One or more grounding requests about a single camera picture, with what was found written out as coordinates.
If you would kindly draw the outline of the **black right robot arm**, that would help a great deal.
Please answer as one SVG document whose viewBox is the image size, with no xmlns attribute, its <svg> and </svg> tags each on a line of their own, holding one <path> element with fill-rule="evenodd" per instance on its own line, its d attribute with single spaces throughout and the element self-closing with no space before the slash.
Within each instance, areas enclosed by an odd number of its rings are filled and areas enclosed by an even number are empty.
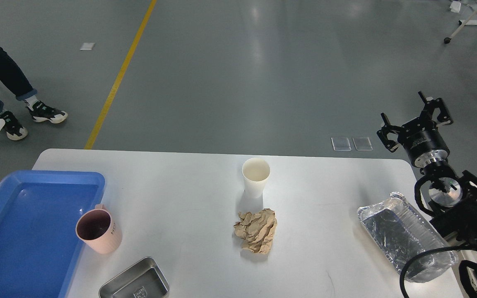
<svg viewBox="0 0 477 298">
<path fill-rule="evenodd" d="M 418 117 L 395 126 L 381 113 L 383 125 L 377 136 L 391 152 L 405 149 L 410 163 L 422 177 L 414 185 L 414 200 L 420 211 L 431 217 L 430 224 L 443 237 L 455 236 L 460 245 L 435 248 L 412 257 L 401 270 L 400 289 L 404 297 L 405 275 L 414 262 L 434 253 L 451 250 L 477 252 L 477 177 L 463 171 L 459 177 L 449 165 L 449 148 L 438 128 L 453 123 L 442 98 L 431 98 L 418 92 L 424 107 Z M 460 282 L 470 298 L 477 298 L 470 273 L 477 280 L 477 263 L 463 260 L 459 264 Z"/>
</svg>

